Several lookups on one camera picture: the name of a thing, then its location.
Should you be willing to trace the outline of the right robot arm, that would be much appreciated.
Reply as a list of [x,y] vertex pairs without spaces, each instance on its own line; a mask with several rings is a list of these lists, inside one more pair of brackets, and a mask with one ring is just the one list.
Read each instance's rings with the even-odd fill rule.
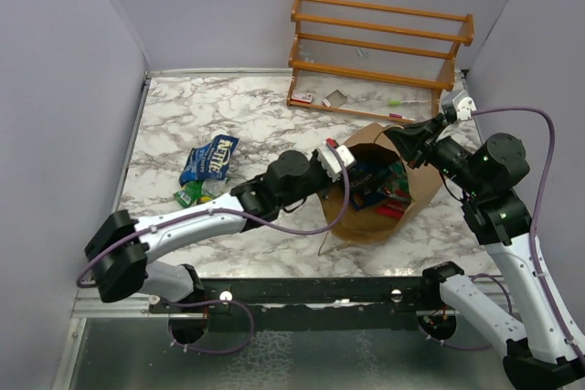
[[458,311],[498,351],[516,389],[560,389],[584,376],[583,333],[553,282],[534,236],[533,221],[514,188],[528,174],[523,143],[508,133],[490,136],[471,153],[441,133],[442,115],[384,131],[415,169],[430,165],[463,191],[463,218],[500,270],[518,317],[506,313],[451,262],[426,269],[421,301]]

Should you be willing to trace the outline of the green snack packet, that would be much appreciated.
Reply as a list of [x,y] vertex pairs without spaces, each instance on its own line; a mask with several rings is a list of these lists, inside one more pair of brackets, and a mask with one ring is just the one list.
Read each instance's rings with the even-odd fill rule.
[[174,193],[174,199],[183,208],[205,204],[221,196],[228,185],[229,178],[190,181]]

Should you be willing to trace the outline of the brown paper bag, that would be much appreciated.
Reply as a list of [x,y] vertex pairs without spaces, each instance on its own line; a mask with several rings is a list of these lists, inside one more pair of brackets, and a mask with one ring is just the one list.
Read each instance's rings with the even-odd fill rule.
[[384,126],[373,122],[352,134],[344,145],[354,155],[356,163],[390,166],[396,161],[401,161],[409,178],[411,197],[409,207],[404,216],[397,220],[376,213],[376,208],[391,198],[360,211],[356,211],[348,199],[343,218],[331,228],[331,233],[346,243],[372,244],[388,240],[427,207],[441,187],[441,178],[435,168],[429,165],[417,169],[408,167],[408,164],[399,157],[392,142],[384,135],[385,129]]

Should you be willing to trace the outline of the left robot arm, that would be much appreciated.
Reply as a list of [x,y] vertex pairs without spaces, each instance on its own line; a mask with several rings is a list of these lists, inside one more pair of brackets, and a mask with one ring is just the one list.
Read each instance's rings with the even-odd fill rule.
[[276,228],[282,211],[311,195],[326,194],[337,181],[348,181],[338,153],[325,148],[311,156],[287,151],[264,173],[205,204],[139,218],[127,210],[113,212],[84,248],[88,266],[82,274],[92,277],[104,303],[144,293],[168,299],[180,311],[193,311],[202,299],[195,269],[165,264],[161,257],[209,238]]

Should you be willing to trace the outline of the dark blue snack packet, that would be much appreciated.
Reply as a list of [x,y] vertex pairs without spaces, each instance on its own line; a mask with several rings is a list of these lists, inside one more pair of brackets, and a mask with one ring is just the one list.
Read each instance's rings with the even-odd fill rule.
[[227,178],[231,156],[236,151],[239,138],[226,134],[217,135],[210,143],[192,148],[185,167],[178,178],[180,185],[189,182]]

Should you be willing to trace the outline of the blue snack box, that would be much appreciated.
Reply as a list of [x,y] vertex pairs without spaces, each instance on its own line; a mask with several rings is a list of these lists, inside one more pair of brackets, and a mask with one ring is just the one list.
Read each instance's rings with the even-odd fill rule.
[[349,203],[360,211],[387,199],[382,186],[391,175],[388,165],[357,163],[349,171]]

